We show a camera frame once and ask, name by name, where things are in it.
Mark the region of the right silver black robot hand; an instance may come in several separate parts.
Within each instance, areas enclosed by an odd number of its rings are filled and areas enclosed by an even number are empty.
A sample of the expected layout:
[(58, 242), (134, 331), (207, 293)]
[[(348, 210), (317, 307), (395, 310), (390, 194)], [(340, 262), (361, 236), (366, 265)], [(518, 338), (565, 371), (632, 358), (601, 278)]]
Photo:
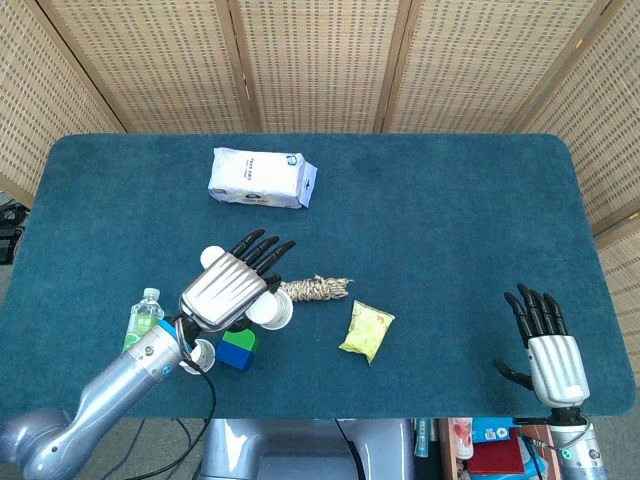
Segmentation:
[(496, 359), (494, 367), (507, 380), (535, 393), (552, 409), (577, 408), (590, 396), (590, 388), (577, 342), (569, 334), (559, 303), (523, 283), (521, 295), (504, 298), (512, 309), (529, 362), (527, 374)]

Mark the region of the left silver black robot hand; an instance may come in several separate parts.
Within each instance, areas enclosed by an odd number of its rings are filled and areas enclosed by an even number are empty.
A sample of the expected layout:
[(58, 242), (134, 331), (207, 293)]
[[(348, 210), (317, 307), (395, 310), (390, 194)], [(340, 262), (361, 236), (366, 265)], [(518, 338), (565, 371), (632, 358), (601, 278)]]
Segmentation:
[(281, 243), (277, 236), (265, 237), (264, 233), (262, 228), (253, 230), (231, 250), (205, 256), (203, 272), (179, 298), (180, 319), (190, 328), (225, 330), (261, 296), (280, 287), (281, 276), (266, 273), (296, 242)]

